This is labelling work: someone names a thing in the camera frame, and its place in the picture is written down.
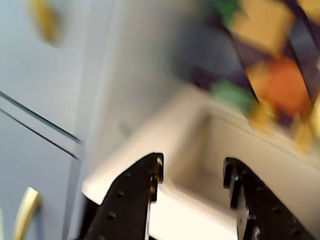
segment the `yellow square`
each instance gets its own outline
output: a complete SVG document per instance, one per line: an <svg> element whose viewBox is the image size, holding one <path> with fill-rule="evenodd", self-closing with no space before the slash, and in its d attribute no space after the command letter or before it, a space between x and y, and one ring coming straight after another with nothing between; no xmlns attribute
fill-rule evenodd
<svg viewBox="0 0 320 240"><path fill-rule="evenodd" d="M312 22L320 25L320 0L298 0L298 4Z"/></svg>
<svg viewBox="0 0 320 240"><path fill-rule="evenodd" d="M244 43L279 56L293 25L289 8L273 0L246 0L243 7L245 13L235 14L230 30Z"/></svg>
<svg viewBox="0 0 320 240"><path fill-rule="evenodd" d="M258 99L263 97L263 93L268 87L270 78L269 67L265 62L260 62L245 69L251 87Z"/></svg>

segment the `cabinet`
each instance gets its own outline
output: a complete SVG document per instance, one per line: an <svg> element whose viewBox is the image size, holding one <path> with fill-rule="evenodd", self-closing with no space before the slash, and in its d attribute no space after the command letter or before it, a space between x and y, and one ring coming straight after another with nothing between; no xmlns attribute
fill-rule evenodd
<svg viewBox="0 0 320 240"><path fill-rule="evenodd" d="M13 238L15 217L31 186L42 203L27 240L62 239L72 158L66 152L0 112L0 207L4 240Z"/></svg>
<svg viewBox="0 0 320 240"><path fill-rule="evenodd" d="M45 42L38 32L29 6L31 1L0 2L0 91L75 134L86 70L87 26L95 1L47 1L61 18L61 37L56 45Z"/></svg>

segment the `bolt hole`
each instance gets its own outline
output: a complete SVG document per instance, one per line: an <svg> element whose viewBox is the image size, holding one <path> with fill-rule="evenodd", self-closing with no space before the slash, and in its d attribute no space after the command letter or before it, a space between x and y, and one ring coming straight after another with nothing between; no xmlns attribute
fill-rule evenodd
<svg viewBox="0 0 320 240"><path fill-rule="evenodd" d="M281 213L281 210L280 210L279 208L275 207L275 208L273 209L273 212L274 212L275 214L280 214L280 213Z"/></svg>
<svg viewBox="0 0 320 240"><path fill-rule="evenodd" d="M112 220L116 217L116 214L114 211L110 211L109 214L108 214L108 219Z"/></svg>
<svg viewBox="0 0 320 240"><path fill-rule="evenodd" d="M301 234L301 231L299 231L299 230L297 230L297 229L294 229L294 230L292 231L292 235L294 235L294 236L300 236L300 234Z"/></svg>
<svg viewBox="0 0 320 240"><path fill-rule="evenodd" d="M116 196L118 198L122 198L124 196L124 192L123 191L119 191Z"/></svg>

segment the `sink basin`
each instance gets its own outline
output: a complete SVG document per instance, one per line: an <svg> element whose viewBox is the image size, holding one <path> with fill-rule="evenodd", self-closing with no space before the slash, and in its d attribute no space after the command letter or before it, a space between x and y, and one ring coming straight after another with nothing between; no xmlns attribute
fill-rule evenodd
<svg viewBox="0 0 320 240"><path fill-rule="evenodd" d="M166 166L165 185L175 195L184 193L189 201L220 211L222 218L235 219L223 188L223 163L238 158L320 239L320 171L308 164L316 153L299 156L277 141L279 136L256 135L246 121L232 122L209 107Z"/></svg>
<svg viewBox="0 0 320 240"><path fill-rule="evenodd" d="M288 135L255 134L232 106L186 86L88 176L83 194L101 204L115 178L137 159L164 154L164 182L150 208L158 240L236 240L236 218L223 189L223 163L247 164L320 239L320 154L297 154Z"/></svg>

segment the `blue-gray cabinet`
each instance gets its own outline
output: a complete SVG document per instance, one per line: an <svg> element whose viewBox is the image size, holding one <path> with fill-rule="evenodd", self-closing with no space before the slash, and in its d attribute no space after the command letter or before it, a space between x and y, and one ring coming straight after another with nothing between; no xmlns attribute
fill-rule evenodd
<svg viewBox="0 0 320 240"><path fill-rule="evenodd" d="M68 153L0 112L0 207L4 240L13 239L15 218L28 186L41 194L26 240L62 239L69 177Z"/></svg>

